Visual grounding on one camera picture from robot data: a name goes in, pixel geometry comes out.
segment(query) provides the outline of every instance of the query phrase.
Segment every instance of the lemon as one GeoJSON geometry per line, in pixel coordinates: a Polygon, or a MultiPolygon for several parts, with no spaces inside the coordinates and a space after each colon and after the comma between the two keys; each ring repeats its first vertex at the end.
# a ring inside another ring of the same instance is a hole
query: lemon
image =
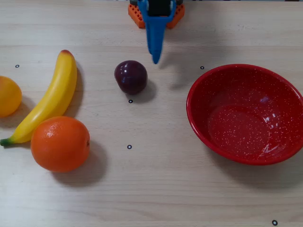
{"type": "Polygon", "coordinates": [[[10,78],[0,76],[0,117],[15,112],[22,101],[19,86],[10,78]]]}

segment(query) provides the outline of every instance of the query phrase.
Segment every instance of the toy fruit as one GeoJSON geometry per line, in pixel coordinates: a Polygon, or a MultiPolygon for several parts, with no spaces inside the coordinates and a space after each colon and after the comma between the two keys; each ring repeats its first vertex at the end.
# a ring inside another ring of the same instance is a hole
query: toy fruit
{"type": "Polygon", "coordinates": [[[74,56],[69,51],[63,50],[59,53],[52,82],[44,97],[10,138],[0,140],[0,145],[8,146],[30,141],[33,131],[42,121],[63,115],[71,102],[76,81],[77,66],[74,56]]]}
{"type": "Polygon", "coordinates": [[[147,71],[137,61],[124,61],[116,67],[115,78],[122,91],[135,95],[146,87],[147,71]]]}
{"type": "Polygon", "coordinates": [[[20,106],[22,92],[10,78],[0,76],[0,117],[6,117],[20,106]]]}
{"type": "Polygon", "coordinates": [[[89,131],[71,117],[53,117],[34,131],[31,150],[35,161],[54,172],[69,172],[89,155],[89,131]]]}

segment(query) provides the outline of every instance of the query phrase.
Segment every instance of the banana stem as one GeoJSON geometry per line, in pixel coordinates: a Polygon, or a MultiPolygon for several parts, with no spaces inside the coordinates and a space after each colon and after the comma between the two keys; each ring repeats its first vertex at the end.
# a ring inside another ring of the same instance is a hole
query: banana stem
{"type": "Polygon", "coordinates": [[[0,145],[3,147],[7,147],[11,144],[13,144],[13,141],[10,138],[0,140],[0,145]]]}

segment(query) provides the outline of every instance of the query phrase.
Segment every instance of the orange robot part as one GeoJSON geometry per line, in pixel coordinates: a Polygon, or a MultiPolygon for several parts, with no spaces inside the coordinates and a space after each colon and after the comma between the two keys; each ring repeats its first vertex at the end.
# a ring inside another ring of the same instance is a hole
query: orange robot part
{"type": "MultiPolygon", "coordinates": [[[[134,22],[137,24],[139,28],[145,28],[145,23],[142,19],[142,14],[138,6],[129,4],[128,14],[131,16],[131,18],[134,20],[134,22]]],[[[182,19],[182,17],[184,17],[184,14],[185,14],[184,4],[178,5],[176,8],[174,19],[171,22],[167,23],[166,27],[170,29],[174,28],[176,24],[182,19]]]]}

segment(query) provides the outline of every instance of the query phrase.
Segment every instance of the bowl rim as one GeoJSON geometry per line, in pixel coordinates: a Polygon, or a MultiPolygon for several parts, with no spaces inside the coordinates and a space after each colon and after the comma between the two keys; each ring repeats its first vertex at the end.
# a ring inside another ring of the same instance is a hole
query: bowl rim
{"type": "Polygon", "coordinates": [[[282,161],[285,161],[289,158],[291,158],[293,155],[295,155],[302,147],[303,147],[303,140],[301,140],[300,143],[297,144],[296,147],[294,147],[290,152],[287,152],[286,154],[266,161],[266,160],[247,160],[241,157],[236,157],[232,154],[229,154],[228,152],[224,151],[223,149],[215,146],[210,140],[208,140],[206,137],[203,136],[203,134],[201,133],[201,131],[198,129],[193,116],[192,116],[192,111],[190,108],[191,105],[191,101],[192,101],[192,97],[193,94],[196,90],[196,87],[198,84],[200,84],[204,79],[206,79],[208,76],[210,76],[212,73],[219,71],[219,70],[226,70],[226,69],[230,69],[230,68],[236,68],[236,67],[244,67],[246,69],[259,69],[261,71],[263,71],[264,73],[267,73],[277,79],[279,79],[280,81],[282,81],[283,83],[285,83],[289,88],[291,88],[291,90],[295,93],[295,95],[297,95],[301,101],[301,105],[303,106],[303,97],[300,94],[300,92],[285,78],[283,78],[282,76],[280,76],[279,74],[270,71],[268,69],[265,69],[263,67],[260,66],[255,66],[255,65],[249,65],[249,64],[229,64],[229,65],[223,65],[223,66],[219,66],[216,67],[212,70],[207,71],[206,73],[204,73],[202,76],[200,76],[192,85],[192,87],[189,90],[188,96],[187,96],[187,102],[186,102],[186,111],[187,111],[187,117],[189,120],[189,123],[192,127],[192,129],[194,130],[195,134],[198,136],[198,138],[205,144],[207,145],[212,151],[214,151],[215,153],[228,158],[230,160],[233,160],[235,162],[239,162],[239,163],[243,163],[243,164],[247,164],[247,165],[254,165],[254,166],[264,166],[264,165],[271,165],[271,164],[275,164],[275,163],[279,163],[282,161]]]}

